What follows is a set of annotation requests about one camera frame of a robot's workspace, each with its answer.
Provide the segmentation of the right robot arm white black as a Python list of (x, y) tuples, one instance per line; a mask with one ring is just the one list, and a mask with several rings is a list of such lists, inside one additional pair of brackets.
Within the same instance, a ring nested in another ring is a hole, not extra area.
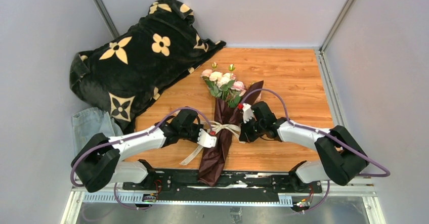
[(240, 141), (251, 143), (266, 137), (273, 141), (295, 143), (317, 152), (319, 160), (302, 161), (288, 172), (288, 184), (296, 192), (317, 181), (333, 181), (345, 186), (369, 164), (367, 155), (343, 126), (314, 128), (286, 117), (277, 118), (263, 101), (253, 105), (240, 103), (238, 109), (243, 113)]

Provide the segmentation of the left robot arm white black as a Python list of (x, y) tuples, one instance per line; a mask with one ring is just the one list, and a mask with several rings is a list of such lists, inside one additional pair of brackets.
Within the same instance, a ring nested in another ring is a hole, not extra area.
[(113, 183), (142, 183), (150, 172), (150, 165), (126, 159), (141, 152), (165, 148), (179, 140), (188, 140), (200, 147), (216, 145), (215, 134), (198, 121), (201, 112), (182, 107), (170, 112), (162, 120), (145, 130), (107, 137), (95, 134), (71, 162), (70, 180), (76, 187), (97, 192)]

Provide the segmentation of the dark red wrapping paper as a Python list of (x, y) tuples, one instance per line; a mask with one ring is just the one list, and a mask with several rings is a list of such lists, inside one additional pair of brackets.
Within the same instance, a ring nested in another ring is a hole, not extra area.
[[(242, 111), (237, 106), (229, 107), (224, 100), (215, 100), (214, 121), (216, 123), (239, 126), (242, 119)], [(217, 132), (216, 137), (217, 145), (213, 148), (205, 148), (203, 150), (198, 170), (198, 181), (211, 187), (217, 184), (224, 170), (232, 144), (233, 133), (224, 128)]]

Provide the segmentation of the cream ribbon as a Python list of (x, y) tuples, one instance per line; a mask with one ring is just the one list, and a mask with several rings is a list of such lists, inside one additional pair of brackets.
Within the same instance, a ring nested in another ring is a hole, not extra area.
[[(237, 139), (239, 139), (241, 129), (239, 126), (233, 125), (233, 124), (220, 124), (216, 121), (210, 121), (210, 125), (212, 126), (215, 133), (219, 133), (221, 130), (228, 130), (231, 132)], [(203, 146), (198, 145), (195, 150), (187, 156), (182, 162), (180, 162), (180, 165), (186, 166), (188, 165), (201, 151), (203, 150)]]

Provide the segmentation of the pink fake flower stem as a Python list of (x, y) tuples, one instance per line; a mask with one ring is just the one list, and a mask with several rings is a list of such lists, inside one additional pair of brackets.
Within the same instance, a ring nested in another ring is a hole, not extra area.
[(218, 66), (217, 62), (213, 62), (211, 65), (211, 69), (203, 70), (200, 77), (202, 79), (209, 80), (209, 81), (217, 81), (219, 77), (218, 73), (215, 71), (215, 69), (217, 69), (217, 66)]
[(230, 108), (236, 108), (247, 93), (247, 87), (242, 81), (234, 81), (227, 92), (226, 102)]

